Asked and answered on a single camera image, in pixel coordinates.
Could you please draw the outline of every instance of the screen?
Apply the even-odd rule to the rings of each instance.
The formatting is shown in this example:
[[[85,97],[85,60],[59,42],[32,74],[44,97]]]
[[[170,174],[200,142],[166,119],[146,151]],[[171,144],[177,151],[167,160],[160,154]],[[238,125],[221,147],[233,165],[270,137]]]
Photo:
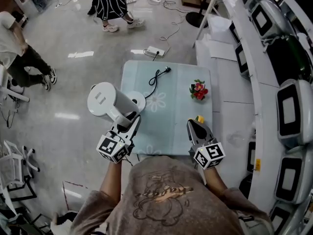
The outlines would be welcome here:
[[[293,97],[289,97],[283,100],[283,109],[284,109],[284,123],[287,124],[295,122]]]
[[[284,180],[282,188],[284,190],[291,190],[294,181],[295,169],[285,169]]]
[[[256,20],[258,21],[258,24],[259,24],[260,28],[263,28],[263,26],[266,24],[266,18],[265,18],[265,16],[262,14],[262,12],[260,12],[260,13],[256,16]]]
[[[255,150],[251,150],[251,159],[250,159],[251,165],[254,165],[254,159],[255,159]]]
[[[238,35],[238,33],[237,33],[236,28],[234,28],[234,33],[235,33],[235,35],[237,36],[237,38],[239,39],[239,35]]]
[[[245,53],[243,51],[241,51],[239,53],[239,59],[240,59],[240,63],[243,66],[246,63],[246,56]]]
[[[281,224],[281,222],[283,221],[283,218],[281,218],[280,216],[275,216],[274,219],[272,220],[272,224],[274,227],[274,231],[276,231],[279,227],[279,225]]]

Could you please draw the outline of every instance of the yellow object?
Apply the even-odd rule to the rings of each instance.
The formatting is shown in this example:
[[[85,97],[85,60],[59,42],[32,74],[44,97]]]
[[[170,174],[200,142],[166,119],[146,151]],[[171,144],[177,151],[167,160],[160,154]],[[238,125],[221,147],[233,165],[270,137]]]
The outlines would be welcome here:
[[[198,116],[196,117],[196,121],[198,121],[198,122],[200,122],[200,123],[204,123],[204,117],[201,116],[201,115],[198,115]]]
[[[257,170],[257,171],[261,170],[261,159],[256,159],[255,170]]]

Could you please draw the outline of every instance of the red flower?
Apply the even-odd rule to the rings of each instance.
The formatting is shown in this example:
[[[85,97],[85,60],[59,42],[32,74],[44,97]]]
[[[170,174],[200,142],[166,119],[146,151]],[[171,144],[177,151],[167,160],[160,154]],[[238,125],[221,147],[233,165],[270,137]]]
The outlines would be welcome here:
[[[201,83],[196,83],[196,86],[195,86],[195,91],[199,91],[199,90],[203,90],[204,86],[203,84]]]
[[[208,92],[209,92],[208,89],[204,89],[199,92],[195,92],[194,96],[196,96],[198,100],[203,100],[204,95],[206,95]]]

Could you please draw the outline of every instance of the gray t-shirt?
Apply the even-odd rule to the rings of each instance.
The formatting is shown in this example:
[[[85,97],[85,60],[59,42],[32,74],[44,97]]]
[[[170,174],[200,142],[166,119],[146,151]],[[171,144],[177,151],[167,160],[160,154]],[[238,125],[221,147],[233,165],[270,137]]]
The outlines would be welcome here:
[[[227,189],[219,199],[196,170],[163,156],[133,166],[118,205],[103,192],[91,192],[70,233],[270,235],[273,229],[239,190]]]
[[[5,68],[9,68],[16,56],[22,56],[20,47],[14,33],[10,30],[15,18],[8,12],[0,12],[0,62]]]

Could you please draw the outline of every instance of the desk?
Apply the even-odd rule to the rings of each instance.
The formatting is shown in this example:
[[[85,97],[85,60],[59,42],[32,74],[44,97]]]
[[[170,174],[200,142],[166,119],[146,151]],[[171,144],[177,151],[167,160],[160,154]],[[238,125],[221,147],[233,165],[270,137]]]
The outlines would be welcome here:
[[[136,154],[189,155],[191,142],[187,133],[187,121],[202,115],[212,129],[211,78],[207,68],[151,61],[128,61],[124,65],[121,91],[138,91],[145,96],[154,86],[149,80],[156,71],[172,70],[158,78],[157,89],[142,111],[142,121],[134,137]],[[195,79],[205,81],[209,93],[203,101],[192,99],[189,88]]]

